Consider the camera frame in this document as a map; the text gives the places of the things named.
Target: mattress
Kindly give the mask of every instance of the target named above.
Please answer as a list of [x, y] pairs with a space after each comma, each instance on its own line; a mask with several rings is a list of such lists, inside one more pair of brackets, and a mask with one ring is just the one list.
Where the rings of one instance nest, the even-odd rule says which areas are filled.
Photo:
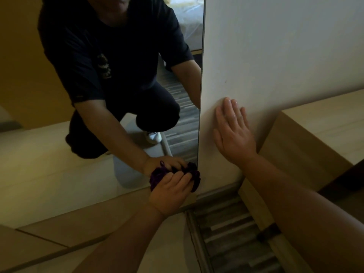
[[203, 1], [188, 4], [168, 4], [174, 10], [185, 42], [190, 50], [202, 49]]

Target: shoe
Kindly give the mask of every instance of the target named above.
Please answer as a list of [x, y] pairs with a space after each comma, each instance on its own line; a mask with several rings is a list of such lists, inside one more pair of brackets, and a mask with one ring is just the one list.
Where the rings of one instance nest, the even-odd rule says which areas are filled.
[[147, 132], [143, 131], [145, 138], [148, 143], [159, 144], [162, 141], [162, 136], [160, 132]]

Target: purple cloth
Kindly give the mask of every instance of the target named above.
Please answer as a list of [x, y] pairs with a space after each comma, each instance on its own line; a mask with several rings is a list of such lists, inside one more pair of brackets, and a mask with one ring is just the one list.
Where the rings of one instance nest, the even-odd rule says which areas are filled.
[[[176, 173], [178, 171], [178, 169], [172, 167], [172, 172]], [[184, 174], [186, 173], [190, 173], [192, 174], [192, 178], [191, 180], [194, 181], [193, 187], [192, 187], [192, 191], [191, 193], [194, 193], [198, 186], [200, 185], [200, 172], [197, 170], [197, 165], [194, 163], [188, 163], [187, 168], [182, 167], [182, 171]], [[164, 162], [161, 161], [161, 167], [156, 168], [153, 172], [152, 175], [150, 176], [150, 190], [153, 191], [154, 188], [159, 184], [159, 182], [163, 179], [163, 177], [167, 174], [171, 172], [170, 170], [168, 170], [165, 165]]]

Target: person's right hand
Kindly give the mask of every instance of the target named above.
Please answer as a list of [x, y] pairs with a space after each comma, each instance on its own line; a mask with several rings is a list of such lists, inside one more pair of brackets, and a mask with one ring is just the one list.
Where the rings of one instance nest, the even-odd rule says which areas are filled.
[[149, 157], [143, 165], [143, 173], [149, 177], [157, 167], [161, 166], [161, 161], [164, 162], [164, 165], [168, 170], [172, 170], [172, 167], [178, 170], [181, 170], [182, 166], [187, 168], [187, 163], [180, 157]]
[[191, 193], [193, 181], [192, 174], [179, 171], [168, 173], [155, 187], [149, 197], [149, 204], [162, 213], [164, 217], [177, 212], [187, 196]]
[[217, 149], [229, 162], [244, 167], [258, 155], [245, 108], [239, 108], [236, 100], [227, 97], [223, 106], [216, 108], [216, 119], [218, 126], [214, 129], [214, 141]]

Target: black t-shirt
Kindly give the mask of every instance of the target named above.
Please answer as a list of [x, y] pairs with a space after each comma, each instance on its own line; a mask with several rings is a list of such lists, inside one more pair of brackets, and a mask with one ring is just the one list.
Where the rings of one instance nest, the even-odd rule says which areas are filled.
[[150, 88], [159, 53], [167, 67], [193, 59], [163, 0], [131, 0], [123, 27], [105, 25], [87, 0], [43, 0], [38, 30], [72, 104], [127, 101]]

